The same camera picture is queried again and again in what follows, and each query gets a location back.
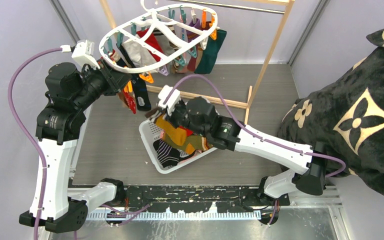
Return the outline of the mustard yellow brown-cuffed sock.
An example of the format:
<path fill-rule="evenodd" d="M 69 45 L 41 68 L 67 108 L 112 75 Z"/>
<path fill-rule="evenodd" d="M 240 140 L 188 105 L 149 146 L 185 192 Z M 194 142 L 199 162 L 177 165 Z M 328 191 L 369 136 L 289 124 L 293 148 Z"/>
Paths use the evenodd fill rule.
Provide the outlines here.
<path fill-rule="evenodd" d="M 173 126 L 170 122 L 166 120 L 167 114 L 164 111 L 161 111 L 159 108 L 154 108 L 147 113 L 145 117 L 154 123 L 157 127 L 164 130 L 168 137 L 178 146 L 182 146 L 187 138 L 187 131 L 180 127 Z"/>

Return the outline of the white oval clip hanger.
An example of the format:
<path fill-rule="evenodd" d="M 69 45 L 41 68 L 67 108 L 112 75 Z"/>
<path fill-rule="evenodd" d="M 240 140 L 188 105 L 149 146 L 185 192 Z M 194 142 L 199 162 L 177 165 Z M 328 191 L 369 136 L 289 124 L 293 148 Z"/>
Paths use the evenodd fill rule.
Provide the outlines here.
<path fill-rule="evenodd" d="M 218 37 L 219 16 L 206 6 L 178 3 L 149 8 L 142 0 L 144 12 L 117 25 L 108 2 L 100 4 L 110 31 L 98 50 L 110 67 L 122 73 L 165 74 L 169 65 L 186 68 L 189 60 L 197 59 Z"/>

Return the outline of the orange clip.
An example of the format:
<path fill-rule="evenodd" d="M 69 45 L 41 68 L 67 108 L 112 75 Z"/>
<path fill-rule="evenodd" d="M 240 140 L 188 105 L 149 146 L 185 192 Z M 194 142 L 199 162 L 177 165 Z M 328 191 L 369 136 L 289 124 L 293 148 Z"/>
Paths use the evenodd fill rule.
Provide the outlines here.
<path fill-rule="evenodd" d="M 132 93 L 133 92 L 133 85 L 132 85 L 132 81 L 131 80 L 129 80 L 127 82 L 127 84 L 124 86 L 123 91 L 125 93 Z"/>
<path fill-rule="evenodd" d="M 152 76 L 152 74 L 150 72 L 144 72 L 144 73 L 140 73 L 139 74 L 139 77 L 144 80 L 145 82 L 148 82 L 150 84 L 153 84 L 154 83 L 154 78 Z"/>
<path fill-rule="evenodd" d="M 214 21 L 215 21 L 215 14 L 212 13 L 211 14 L 211 21 L 209 22 L 210 28 L 214 25 Z M 215 29 L 209 36 L 212 40 L 215 41 L 217 39 L 217 30 Z"/>

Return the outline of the red snowflake sock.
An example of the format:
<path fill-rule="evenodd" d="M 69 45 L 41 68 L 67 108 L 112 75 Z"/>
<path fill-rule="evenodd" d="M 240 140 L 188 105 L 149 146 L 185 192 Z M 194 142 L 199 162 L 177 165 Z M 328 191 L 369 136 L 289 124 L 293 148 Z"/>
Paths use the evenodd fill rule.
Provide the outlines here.
<path fill-rule="evenodd" d="M 128 92 L 122 91 L 122 99 L 133 114 L 137 113 L 136 100 Z"/>

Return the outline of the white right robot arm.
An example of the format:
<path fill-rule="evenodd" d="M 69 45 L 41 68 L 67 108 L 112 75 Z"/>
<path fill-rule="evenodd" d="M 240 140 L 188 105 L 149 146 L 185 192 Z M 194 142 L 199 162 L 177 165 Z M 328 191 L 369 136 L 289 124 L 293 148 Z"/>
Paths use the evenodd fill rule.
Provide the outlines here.
<path fill-rule="evenodd" d="M 219 115 L 215 106 L 203 97 L 188 102 L 180 98 L 161 100 L 167 120 L 175 127 L 184 127 L 206 138 L 220 150 L 248 153 L 278 163 L 288 170 L 263 177 L 257 198 L 271 205 L 283 195 L 301 191 L 320 196 L 325 189 L 326 165 L 314 156 L 310 145 L 298 144 L 259 132 L 250 125 Z"/>

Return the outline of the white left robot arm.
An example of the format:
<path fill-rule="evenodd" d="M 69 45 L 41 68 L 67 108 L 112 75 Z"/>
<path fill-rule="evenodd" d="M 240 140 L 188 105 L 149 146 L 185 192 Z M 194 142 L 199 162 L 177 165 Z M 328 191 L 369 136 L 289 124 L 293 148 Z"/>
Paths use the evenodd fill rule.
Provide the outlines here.
<path fill-rule="evenodd" d="M 52 233 L 79 230 L 87 214 L 102 205 L 121 206 L 126 200 L 124 184 L 112 178 L 69 196 L 71 162 L 78 145 L 85 110 L 101 96 L 121 92 L 130 75 L 111 70 L 103 63 L 82 70 L 70 62 L 52 66 L 45 78 L 48 102 L 37 116 L 36 144 L 39 159 L 35 196 L 29 210 L 20 214 L 19 223 L 44 227 Z"/>

